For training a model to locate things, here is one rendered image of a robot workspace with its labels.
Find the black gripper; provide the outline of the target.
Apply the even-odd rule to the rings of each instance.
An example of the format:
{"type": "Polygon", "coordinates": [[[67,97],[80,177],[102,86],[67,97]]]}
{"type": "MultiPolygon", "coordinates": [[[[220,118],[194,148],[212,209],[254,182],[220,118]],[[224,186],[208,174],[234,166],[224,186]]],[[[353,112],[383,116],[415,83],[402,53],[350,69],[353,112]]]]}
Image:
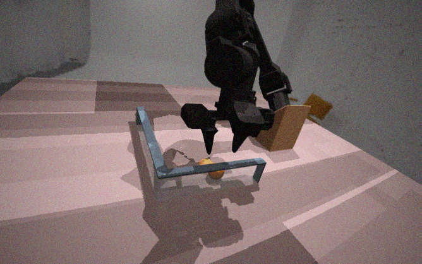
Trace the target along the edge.
{"type": "MultiPolygon", "coordinates": [[[[219,130],[215,127],[216,121],[228,121],[222,117],[224,107],[230,96],[235,93],[240,94],[239,100],[248,100],[255,96],[256,92],[252,90],[253,85],[238,84],[233,87],[221,88],[219,101],[215,102],[217,110],[208,110],[203,104],[185,103],[181,108],[181,118],[188,128],[201,129],[207,153],[210,155],[214,142],[214,135],[219,130]]],[[[233,136],[232,151],[237,152],[248,136],[233,136]]]]}

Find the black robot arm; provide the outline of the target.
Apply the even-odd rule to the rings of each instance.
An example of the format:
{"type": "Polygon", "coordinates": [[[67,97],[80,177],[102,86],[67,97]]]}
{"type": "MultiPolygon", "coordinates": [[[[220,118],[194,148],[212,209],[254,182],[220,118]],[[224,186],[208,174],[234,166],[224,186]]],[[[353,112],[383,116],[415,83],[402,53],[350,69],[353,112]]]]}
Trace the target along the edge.
{"type": "Polygon", "coordinates": [[[222,115],[229,120],[234,135],[256,138],[260,130],[268,131],[273,125],[275,111],[290,105],[287,94],[292,88],[288,76],[271,61],[254,8],[253,0],[216,0],[215,11],[205,23],[204,73],[211,84],[227,88],[240,83],[253,85],[260,68],[259,86],[270,108],[256,107],[256,97],[251,95],[248,100],[239,100],[240,94],[235,93],[222,115]],[[284,89],[267,95],[280,88],[284,89]]]}

